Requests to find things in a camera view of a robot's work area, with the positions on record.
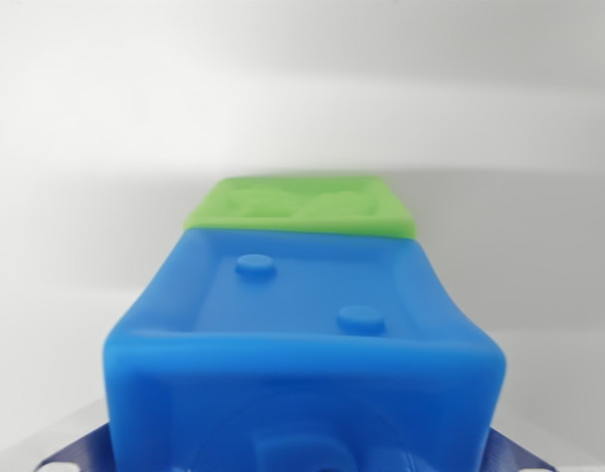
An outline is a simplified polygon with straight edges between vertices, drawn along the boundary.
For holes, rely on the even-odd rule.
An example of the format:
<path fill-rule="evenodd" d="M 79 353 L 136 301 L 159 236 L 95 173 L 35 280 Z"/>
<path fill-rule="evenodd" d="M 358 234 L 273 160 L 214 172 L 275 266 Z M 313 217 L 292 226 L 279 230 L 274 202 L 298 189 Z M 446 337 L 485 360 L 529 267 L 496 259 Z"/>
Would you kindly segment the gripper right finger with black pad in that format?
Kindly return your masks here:
<path fill-rule="evenodd" d="M 492 428 L 484 451 L 485 471 L 558 471 L 570 464 L 567 444 L 532 425 Z"/>

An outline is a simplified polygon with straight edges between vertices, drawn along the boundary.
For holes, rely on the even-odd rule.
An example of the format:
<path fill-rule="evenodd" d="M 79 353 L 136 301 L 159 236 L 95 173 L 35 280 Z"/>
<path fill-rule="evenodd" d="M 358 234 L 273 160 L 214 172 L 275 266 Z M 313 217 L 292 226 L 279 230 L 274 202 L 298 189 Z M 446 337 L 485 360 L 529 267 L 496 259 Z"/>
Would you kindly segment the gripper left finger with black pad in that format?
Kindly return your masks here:
<path fill-rule="evenodd" d="M 104 424 L 42 459 L 35 471 L 50 464 L 71 464 L 79 471 L 114 472 L 116 464 L 109 425 Z"/>

